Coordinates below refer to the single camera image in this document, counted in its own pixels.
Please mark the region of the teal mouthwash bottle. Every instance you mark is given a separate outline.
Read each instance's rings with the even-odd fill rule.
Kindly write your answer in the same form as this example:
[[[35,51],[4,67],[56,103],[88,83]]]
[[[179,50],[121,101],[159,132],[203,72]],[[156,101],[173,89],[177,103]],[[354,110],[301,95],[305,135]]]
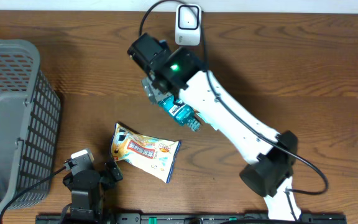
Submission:
[[[195,118],[194,109],[182,100],[172,95],[159,101],[158,105],[180,126],[188,126],[194,132],[200,129],[201,123]]]

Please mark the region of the red white snack package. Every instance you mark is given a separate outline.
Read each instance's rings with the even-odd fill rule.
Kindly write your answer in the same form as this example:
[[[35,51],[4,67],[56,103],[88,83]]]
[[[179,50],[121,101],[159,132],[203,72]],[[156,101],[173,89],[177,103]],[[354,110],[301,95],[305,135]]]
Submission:
[[[110,155],[115,161],[126,161],[166,184],[171,181],[181,141],[138,134],[119,123],[114,128]]]

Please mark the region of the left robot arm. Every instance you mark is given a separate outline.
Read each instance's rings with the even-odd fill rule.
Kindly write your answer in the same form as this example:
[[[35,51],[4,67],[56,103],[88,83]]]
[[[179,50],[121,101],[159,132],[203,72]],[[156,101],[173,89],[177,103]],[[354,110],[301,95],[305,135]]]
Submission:
[[[60,223],[105,223],[104,192],[115,188],[123,174],[114,160],[104,164],[105,170],[94,169],[90,159],[69,159],[65,167],[70,171],[63,184],[71,192],[69,203],[60,215]]]

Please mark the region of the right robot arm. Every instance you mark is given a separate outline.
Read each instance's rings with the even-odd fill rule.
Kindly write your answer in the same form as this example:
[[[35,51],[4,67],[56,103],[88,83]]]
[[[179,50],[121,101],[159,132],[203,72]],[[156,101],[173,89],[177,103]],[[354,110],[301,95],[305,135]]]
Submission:
[[[291,131],[280,134],[255,118],[185,47],[171,52],[165,42],[143,34],[127,53],[147,74],[155,89],[171,93],[192,107],[205,123],[232,142],[247,163],[240,177],[264,198],[270,219],[298,221],[301,218],[292,187],[298,139]]]

